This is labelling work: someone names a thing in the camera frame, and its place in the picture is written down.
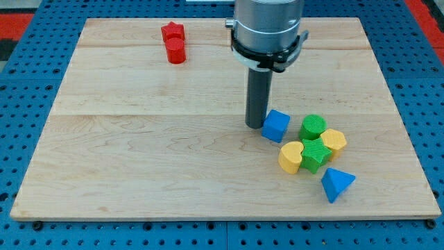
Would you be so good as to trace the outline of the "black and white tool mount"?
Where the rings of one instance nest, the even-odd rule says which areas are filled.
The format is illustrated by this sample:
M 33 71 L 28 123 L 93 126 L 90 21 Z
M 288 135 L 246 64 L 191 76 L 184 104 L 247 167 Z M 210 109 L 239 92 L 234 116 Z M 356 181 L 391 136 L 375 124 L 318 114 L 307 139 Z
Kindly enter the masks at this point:
M 230 46 L 233 55 L 241 64 L 257 72 L 272 71 L 282 73 L 298 59 L 302 51 L 302 44 L 309 37 L 309 31 L 305 30 L 300 35 L 297 35 L 289 48 L 275 53 L 252 51 L 238 41 L 234 36 L 234 30 L 231 30 L 230 35 Z

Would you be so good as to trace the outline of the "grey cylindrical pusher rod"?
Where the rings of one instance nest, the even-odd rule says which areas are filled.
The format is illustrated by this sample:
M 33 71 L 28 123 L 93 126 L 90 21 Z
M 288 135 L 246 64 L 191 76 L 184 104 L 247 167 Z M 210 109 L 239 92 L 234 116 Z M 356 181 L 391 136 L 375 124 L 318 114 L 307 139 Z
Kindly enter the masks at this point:
M 259 72 L 253 69 L 248 70 L 245 123 L 250 128 L 258 129 L 263 127 L 268 107 L 272 74 L 272 71 Z

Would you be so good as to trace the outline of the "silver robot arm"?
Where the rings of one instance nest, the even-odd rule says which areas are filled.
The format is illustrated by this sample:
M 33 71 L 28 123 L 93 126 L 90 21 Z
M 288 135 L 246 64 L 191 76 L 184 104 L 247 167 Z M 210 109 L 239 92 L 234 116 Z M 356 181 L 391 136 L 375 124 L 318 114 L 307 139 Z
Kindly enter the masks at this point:
M 231 49 L 247 73 L 248 127 L 263 127 L 273 73 L 282 73 L 298 59 L 309 32 L 299 33 L 303 0 L 237 0 L 234 16 L 225 21 Z

